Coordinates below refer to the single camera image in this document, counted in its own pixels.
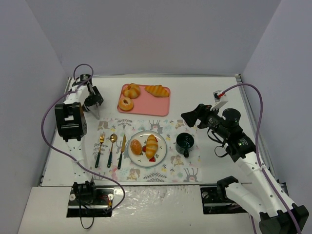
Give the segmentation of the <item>silver metal tongs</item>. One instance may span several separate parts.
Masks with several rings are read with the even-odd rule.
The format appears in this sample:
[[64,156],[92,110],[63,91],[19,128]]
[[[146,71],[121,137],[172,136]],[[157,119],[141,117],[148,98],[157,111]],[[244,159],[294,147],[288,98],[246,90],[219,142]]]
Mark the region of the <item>silver metal tongs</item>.
[[86,106],[83,105],[85,112],[92,114],[97,120],[100,119],[100,114],[97,105]]

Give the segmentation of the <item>small striped bread loaf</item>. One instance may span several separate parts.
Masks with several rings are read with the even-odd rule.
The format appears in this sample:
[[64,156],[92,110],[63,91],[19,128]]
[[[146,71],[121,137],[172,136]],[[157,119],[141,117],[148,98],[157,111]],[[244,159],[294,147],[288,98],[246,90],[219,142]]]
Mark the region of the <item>small striped bread loaf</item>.
[[154,135],[149,135],[146,141],[146,150],[145,154],[148,159],[151,159],[155,156],[158,150],[158,142]]

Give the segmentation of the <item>small orange bun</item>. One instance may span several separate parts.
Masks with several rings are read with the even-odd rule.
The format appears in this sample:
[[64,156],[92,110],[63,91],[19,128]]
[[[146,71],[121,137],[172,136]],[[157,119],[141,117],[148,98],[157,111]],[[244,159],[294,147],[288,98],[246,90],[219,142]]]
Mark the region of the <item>small orange bun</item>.
[[141,143],[137,139],[130,142],[130,149],[134,155],[141,155],[142,153]]

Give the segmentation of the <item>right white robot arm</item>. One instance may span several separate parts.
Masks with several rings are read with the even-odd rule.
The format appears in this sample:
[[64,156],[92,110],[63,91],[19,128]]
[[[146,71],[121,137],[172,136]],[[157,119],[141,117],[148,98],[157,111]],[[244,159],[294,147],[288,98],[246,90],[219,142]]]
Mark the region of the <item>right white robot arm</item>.
[[309,217],[307,208],[298,206],[274,179],[256,146],[239,126],[240,112],[228,108],[222,116],[211,105],[199,104],[193,111],[182,113],[189,127],[197,120],[199,129],[209,129],[223,139],[227,154],[252,182],[256,194],[245,189],[233,176],[217,182],[222,198],[236,202],[258,222],[263,234],[299,234]]

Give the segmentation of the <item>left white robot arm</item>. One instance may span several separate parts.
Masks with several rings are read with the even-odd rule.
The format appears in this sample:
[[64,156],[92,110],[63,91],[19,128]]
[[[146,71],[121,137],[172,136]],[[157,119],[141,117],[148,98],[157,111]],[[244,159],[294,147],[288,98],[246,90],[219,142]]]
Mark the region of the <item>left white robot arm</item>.
[[85,150],[87,122],[84,111],[96,104],[98,90],[92,85],[91,76],[82,74],[70,90],[72,93],[54,107],[59,136],[66,142],[72,160],[74,183],[73,194],[78,202],[91,204],[96,199],[96,187],[89,169]]

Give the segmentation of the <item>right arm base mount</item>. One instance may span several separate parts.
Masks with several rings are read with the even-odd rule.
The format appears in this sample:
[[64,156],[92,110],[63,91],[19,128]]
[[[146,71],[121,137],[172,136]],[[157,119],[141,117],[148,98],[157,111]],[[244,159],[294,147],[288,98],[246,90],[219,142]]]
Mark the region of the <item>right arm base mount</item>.
[[200,187],[200,193],[204,215],[246,213],[246,211],[236,202],[230,199],[222,199],[219,196],[215,185]]

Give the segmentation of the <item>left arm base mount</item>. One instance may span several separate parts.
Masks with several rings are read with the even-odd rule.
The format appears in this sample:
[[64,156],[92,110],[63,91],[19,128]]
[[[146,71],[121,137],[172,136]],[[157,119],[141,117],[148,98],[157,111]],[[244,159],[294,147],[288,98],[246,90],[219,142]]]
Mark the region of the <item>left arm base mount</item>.
[[81,196],[81,205],[79,205],[78,193],[71,189],[66,217],[111,217],[113,199],[113,187],[99,187],[95,196]]

